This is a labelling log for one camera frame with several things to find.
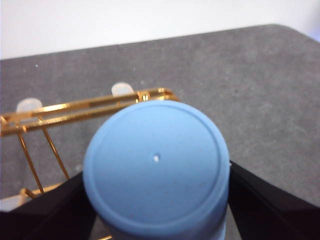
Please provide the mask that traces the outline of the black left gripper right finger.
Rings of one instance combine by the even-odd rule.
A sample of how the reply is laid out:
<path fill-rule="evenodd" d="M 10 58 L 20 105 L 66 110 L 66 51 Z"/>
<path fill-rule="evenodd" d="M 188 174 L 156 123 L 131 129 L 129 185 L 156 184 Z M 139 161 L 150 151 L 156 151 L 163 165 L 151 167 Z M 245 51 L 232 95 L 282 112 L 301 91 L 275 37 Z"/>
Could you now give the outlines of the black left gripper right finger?
<path fill-rule="evenodd" d="M 320 208 L 230 163 L 228 204 L 243 240 L 318 240 Z"/>

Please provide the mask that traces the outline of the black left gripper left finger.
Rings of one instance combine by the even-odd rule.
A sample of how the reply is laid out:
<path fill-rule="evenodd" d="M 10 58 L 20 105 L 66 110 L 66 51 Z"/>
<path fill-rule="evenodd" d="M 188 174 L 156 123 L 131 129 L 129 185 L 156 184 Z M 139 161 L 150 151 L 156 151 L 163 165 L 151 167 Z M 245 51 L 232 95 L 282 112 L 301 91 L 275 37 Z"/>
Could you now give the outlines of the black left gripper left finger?
<path fill-rule="evenodd" d="M 87 240 L 96 220 L 79 173 L 57 188 L 0 213 L 2 240 Z"/>

